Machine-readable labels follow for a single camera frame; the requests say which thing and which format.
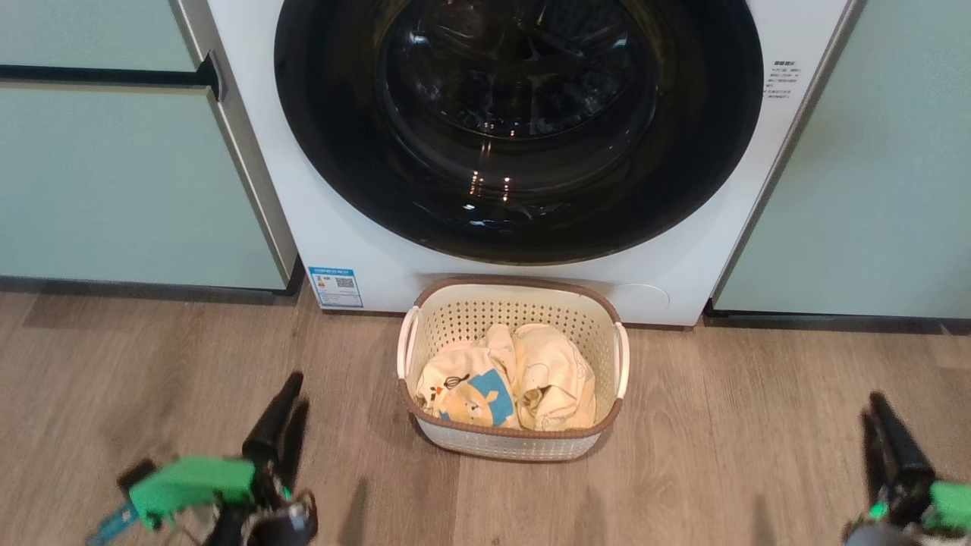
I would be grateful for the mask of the cream line-drawing garment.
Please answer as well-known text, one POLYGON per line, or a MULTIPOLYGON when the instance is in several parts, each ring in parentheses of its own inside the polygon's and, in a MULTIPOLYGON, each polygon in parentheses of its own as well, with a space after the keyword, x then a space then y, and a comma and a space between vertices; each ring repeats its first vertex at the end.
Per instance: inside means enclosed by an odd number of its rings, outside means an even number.
POLYGON ((527 431, 591 428, 596 379, 577 345, 554 326, 528 324, 512 335, 514 410, 527 431))

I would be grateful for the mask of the white front-load washing machine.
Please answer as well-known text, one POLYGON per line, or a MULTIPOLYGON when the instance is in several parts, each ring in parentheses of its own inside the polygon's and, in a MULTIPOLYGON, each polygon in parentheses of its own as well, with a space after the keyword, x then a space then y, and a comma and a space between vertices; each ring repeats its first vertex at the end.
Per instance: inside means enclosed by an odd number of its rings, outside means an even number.
POLYGON ((586 262, 541 265, 458 258, 361 214, 322 179, 282 111, 274 53, 284 0, 212 0, 212 13, 306 275, 309 267, 354 270, 364 305, 354 310, 403 313, 441 279, 534 278, 575 284, 606 298, 615 284, 652 284, 668 293, 669 307, 659 313, 617 312, 621 321, 693 326, 762 197, 852 0, 746 3, 762 41, 762 107, 748 148, 724 186, 686 220, 640 245, 586 262), (775 60, 792 60, 800 71, 788 98, 763 97, 766 68, 775 60))

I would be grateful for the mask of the washing machine glass door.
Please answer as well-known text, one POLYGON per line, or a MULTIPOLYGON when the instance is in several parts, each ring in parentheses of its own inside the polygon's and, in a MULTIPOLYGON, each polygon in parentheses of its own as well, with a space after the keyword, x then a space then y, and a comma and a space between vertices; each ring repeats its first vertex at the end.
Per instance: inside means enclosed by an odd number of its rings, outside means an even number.
POLYGON ((586 262, 669 231, 762 107, 746 0, 284 0, 274 58, 322 179, 475 262, 586 262))

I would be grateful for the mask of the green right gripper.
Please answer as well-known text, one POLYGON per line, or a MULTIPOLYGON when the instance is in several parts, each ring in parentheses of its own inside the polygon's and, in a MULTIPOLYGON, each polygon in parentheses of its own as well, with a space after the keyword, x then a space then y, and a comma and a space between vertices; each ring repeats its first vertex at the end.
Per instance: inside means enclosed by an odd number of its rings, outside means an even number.
POLYGON ((927 529, 971 532, 971 484, 937 481, 937 473, 881 391, 861 413, 863 467, 872 518, 916 524, 930 505, 927 529))

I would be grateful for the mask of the white round filter cover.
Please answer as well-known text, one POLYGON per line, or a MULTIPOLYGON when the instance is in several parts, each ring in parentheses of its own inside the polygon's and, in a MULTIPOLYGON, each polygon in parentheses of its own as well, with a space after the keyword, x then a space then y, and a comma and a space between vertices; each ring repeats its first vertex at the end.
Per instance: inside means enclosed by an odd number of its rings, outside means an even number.
POLYGON ((652 284, 615 284, 606 294, 621 315, 659 313, 670 305, 668 293, 652 284))

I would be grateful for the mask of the mint green cabinet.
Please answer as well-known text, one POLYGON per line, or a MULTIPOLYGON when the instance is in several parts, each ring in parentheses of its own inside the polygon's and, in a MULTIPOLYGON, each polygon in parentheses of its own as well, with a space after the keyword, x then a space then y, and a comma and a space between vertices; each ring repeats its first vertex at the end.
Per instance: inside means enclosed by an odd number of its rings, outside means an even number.
POLYGON ((298 251, 212 0, 0 0, 0 64, 194 72, 0 83, 0 278, 289 293, 298 251))
POLYGON ((971 319, 971 0, 852 0, 713 307, 971 319))

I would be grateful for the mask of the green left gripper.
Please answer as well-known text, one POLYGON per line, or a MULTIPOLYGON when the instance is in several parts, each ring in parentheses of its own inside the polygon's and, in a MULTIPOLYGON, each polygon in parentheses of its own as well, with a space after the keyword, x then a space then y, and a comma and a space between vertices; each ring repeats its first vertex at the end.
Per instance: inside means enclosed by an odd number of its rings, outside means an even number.
POLYGON ((128 497, 143 524, 155 529, 197 506, 253 506, 253 463, 278 463, 282 484, 294 490, 311 405, 298 401, 303 381, 301 371, 292 371, 265 407, 243 442, 247 460, 180 457, 136 481, 128 497))

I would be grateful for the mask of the cream perforated laundry basket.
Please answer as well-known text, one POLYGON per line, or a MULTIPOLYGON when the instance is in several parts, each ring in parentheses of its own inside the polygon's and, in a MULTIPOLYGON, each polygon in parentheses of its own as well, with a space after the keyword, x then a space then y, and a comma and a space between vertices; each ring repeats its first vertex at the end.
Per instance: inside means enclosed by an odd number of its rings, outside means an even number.
POLYGON ((586 455, 617 418, 627 393, 629 338, 620 315, 602 295, 575 284, 520 278, 447 279, 424 290, 398 338, 398 384, 420 431, 438 447, 514 462, 566 462, 586 455), (444 421, 424 413, 412 395, 431 357, 447 345, 476 340, 490 326, 511 334, 528 324, 550 325, 572 340, 595 374, 594 426, 527 431, 444 421))

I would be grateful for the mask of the blue energy label sticker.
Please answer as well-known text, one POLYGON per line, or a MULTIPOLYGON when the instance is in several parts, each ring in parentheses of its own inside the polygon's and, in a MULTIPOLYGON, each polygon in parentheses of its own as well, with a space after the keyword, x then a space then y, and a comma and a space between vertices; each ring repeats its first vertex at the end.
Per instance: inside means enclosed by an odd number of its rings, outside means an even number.
POLYGON ((308 280, 322 309, 363 309, 354 270, 309 267, 308 280))

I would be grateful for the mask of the cream garment with bear print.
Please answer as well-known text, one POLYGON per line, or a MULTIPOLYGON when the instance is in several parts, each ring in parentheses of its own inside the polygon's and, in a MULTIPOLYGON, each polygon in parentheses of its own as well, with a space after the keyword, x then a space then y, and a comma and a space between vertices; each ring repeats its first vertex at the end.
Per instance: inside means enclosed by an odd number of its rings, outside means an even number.
POLYGON ((447 345, 431 357, 412 398, 424 413, 444 421, 518 429, 507 379, 514 364, 510 329, 492 325, 481 338, 447 345))

